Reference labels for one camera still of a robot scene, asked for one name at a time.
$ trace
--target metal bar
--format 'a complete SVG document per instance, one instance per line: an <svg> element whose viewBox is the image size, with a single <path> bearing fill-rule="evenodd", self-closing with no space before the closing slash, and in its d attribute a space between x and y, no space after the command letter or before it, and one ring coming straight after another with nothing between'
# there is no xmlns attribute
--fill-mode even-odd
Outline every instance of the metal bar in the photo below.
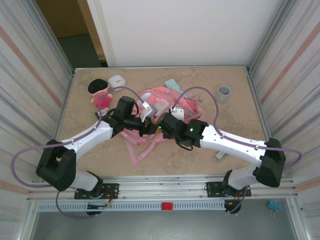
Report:
<svg viewBox="0 0 320 240"><path fill-rule="evenodd" d="M104 177L105 183L118 183L118 199L114 201L150 201L150 200L199 200L208 199L206 182L221 182L223 175L172 175L172 176L127 176ZM290 178L283 178L277 188L263 184L251 186L251 198L287 198L297 196L294 183ZM60 193L59 201L74 201L74 190L67 189ZM31 190L27 201L55 201L57 191L47 188ZM232 197L214 198L220 200Z"/></svg>
<svg viewBox="0 0 320 240"><path fill-rule="evenodd" d="M30 211L30 206L31 206L31 203L29 202L26 202L25 203L25 206L24 206L24 211L23 211L23 214L22 214L22 217L21 217L21 220L19 222L19 226L18 226L18 229L16 231L16 237L14 237L13 239L15 240L20 240L22 239L22 233L23 231L25 230L25 224L26 224L26 221L27 219L29 218L29 211Z"/></svg>
<svg viewBox="0 0 320 240"><path fill-rule="evenodd" d="M119 66L119 67L79 67L74 70L103 70L103 69L177 69L177 68L212 68L212 67L245 67L245 65L199 65L199 66Z"/></svg>
<svg viewBox="0 0 320 240"><path fill-rule="evenodd" d="M265 139L268 140L269 138L272 137L272 134L271 134L270 128L268 126L264 111L262 109L262 105L261 105L261 102L260 102L258 94L257 94L257 89L255 87L252 76L250 74L248 74L248 73L246 74L246 79L248 80L248 83L249 83L249 87L250 87L251 94L253 97L253 102L254 102L256 111L258 113L259 119L260 119L260 123L261 123L262 129L263 129Z"/></svg>
<svg viewBox="0 0 320 240"><path fill-rule="evenodd" d="M117 211L161 211L163 201L112 201L107 207L98 211L117 212ZM224 200L188 200L171 201L173 211L180 210L226 210ZM103 206L105 202L94 203L93 205ZM62 211L66 212L96 212L97 209L88 209L87 202L63 202L59 204ZM42 202L38 205L38 213L58 212L55 202Z"/></svg>
<svg viewBox="0 0 320 240"><path fill-rule="evenodd" d="M24 219L24 221L21 221L23 222L23 229L17 240L29 240L35 225L39 203L33 201L29 203L27 202L26 204L26 218Z"/></svg>
<svg viewBox="0 0 320 240"><path fill-rule="evenodd" d="M74 79L75 79L75 75L73 74L73 76L71 77L71 81L70 81L68 90L67 90L67 92L66 92L66 97L65 97L64 102L63 102L63 105L62 105L61 115L60 115L58 124L57 124L57 126L56 126L55 134L54 134L54 136L53 136L54 139L58 139L58 138L59 138L60 130L61 130L61 127L62 127L62 123L63 123L63 121L64 121L64 117L65 117L65 113L66 113L66 109L67 109L67 104L68 104L68 101L69 101L69 97L70 97L70 93L71 93L71 88L72 88L72 86L73 86Z"/></svg>
<svg viewBox="0 0 320 240"><path fill-rule="evenodd" d="M289 208L289 213L298 240L313 240L310 228L306 222L305 216L303 215L299 207L297 199L288 197L286 198L286 203Z"/></svg>

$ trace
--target pink backpack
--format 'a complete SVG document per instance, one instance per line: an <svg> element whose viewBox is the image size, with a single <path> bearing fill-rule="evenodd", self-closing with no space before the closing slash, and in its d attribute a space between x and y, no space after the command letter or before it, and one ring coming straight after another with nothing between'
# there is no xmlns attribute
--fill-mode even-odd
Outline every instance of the pink backpack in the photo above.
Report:
<svg viewBox="0 0 320 240"><path fill-rule="evenodd" d="M174 105L174 103L180 96L180 93L164 86L157 86L152 89L146 89L145 91L140 93L139 96L142 98L142 100L146 101L150 105L155 106L155 108L158 110L158 112L153 117L153 120L157 121L157 119L163 113L169 112L169 109ZM192 93L188 94L187 96L189 98L195 97L195 95ZM135 101L137 102L139 111L141 112L144 109L144 107L142 106L142 102L137 98L135 99ZM182 97L176 107L183 108L183 121L186 123L188 123L191 119L204 119L204 111L193 100ZM136 108L134 108L132 114L135 115L136 113ZM128 152L134 167L137 167L138 162L144 159L152 151L156 143L166 140L163 138L163 134L161 132L153 135L139 136L138 131L125 129L120 134L124 136L124 141L128 148ZM145 143L151 143L151 145L147 150L136 157L132 145L141 146Z"/></svg>

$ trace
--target mounting plate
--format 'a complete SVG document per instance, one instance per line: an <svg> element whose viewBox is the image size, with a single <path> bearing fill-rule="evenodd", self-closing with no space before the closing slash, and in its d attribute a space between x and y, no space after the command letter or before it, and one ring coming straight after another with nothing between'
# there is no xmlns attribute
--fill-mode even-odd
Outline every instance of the mounting plate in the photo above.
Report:
<svg viewBox="0 0 320 240"><path fill-rule="evenodd" d="M225 212L232 211L237 207L238 204L239 204L239 201L225 200L225 203L224 203ZM237 212L240 211L241 207L242 207L242 204L230 214L236 214Z"/></svg>
<svg viewBox="0 0 320 240"><path fill-rule="evenodd" d="M83 189L76 189L74 193L74 199L117 199L119 193L119 184L118 183L103 183L102 191L107 190L104 193L101 193L99 197L91 197L89 192Z"/></svg>
<svg viewBox="0 0 320 240"><path fill-rule="evenodd" d="M222 187L222 181L209 181L205 184L206 186L206 193L208 195L208 198L224 198L224 197L235 197L235 196L230 196L227 195L224 192L224 189ZM239 190L240 192L240 197L242 197L244 195L245 192L245 188L242 188L241 190ZM246 197L250 197L251 196L251 190L247 189Z"/></svg>

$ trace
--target doll hair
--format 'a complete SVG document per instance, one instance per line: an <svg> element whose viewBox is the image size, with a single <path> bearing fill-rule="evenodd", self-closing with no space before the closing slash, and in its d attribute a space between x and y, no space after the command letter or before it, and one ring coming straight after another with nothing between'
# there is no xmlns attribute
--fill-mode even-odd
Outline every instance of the doll hair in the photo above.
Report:
<svg viewBox="0 0 320 240"><path fill-rule="evenodd" d="M106 89L107 87L108 82L98 78L90 82L88 86L88 92L91 94L95 94L96 92Z"/></svg>

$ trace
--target doorway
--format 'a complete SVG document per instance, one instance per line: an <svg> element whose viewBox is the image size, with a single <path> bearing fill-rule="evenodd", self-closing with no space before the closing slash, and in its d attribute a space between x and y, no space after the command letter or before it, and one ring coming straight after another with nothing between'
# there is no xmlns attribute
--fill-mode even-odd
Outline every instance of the doorway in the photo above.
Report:
<svg viewBox="0 0 320 240"><path fill-rule="evenodd" d="M73 69L108 67L86 0L36 0Z"/></svg>

